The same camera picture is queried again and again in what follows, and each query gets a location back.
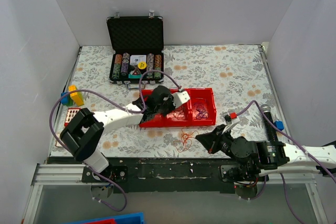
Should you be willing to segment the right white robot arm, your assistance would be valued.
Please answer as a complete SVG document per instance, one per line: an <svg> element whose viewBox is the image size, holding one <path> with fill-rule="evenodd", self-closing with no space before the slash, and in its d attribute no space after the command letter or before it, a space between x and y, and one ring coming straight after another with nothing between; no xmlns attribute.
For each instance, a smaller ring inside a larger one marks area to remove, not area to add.
<svg viewBox="0 0 336 224"><path fill-rule="evenodd" d="M306 146L301 150L280 141L248 141L224 132L225 124L212 132L199 134L196 139L210 154L219 151L230 157L235 165L222 171L224 179L251 181L258 177L280 173L335 174L335 143L321 147Z"/></svg>

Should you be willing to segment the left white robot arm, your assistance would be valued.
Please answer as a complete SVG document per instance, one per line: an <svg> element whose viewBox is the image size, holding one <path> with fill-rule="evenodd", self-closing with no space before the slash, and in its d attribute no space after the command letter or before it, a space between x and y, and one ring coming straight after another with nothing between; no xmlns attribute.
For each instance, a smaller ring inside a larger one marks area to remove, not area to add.
<svg viewBox="0 0 336 224"><path fill-rule="evenodd" d="M185 92L171 93L165 86L158 86L152 93L140 97L120 109L91 112L80 109L60 134L60 139L74 159L93 169L100 182L111 178L112 168L97 146L104 133L154 119L157 114L166 116L188 99Z"/></svg>

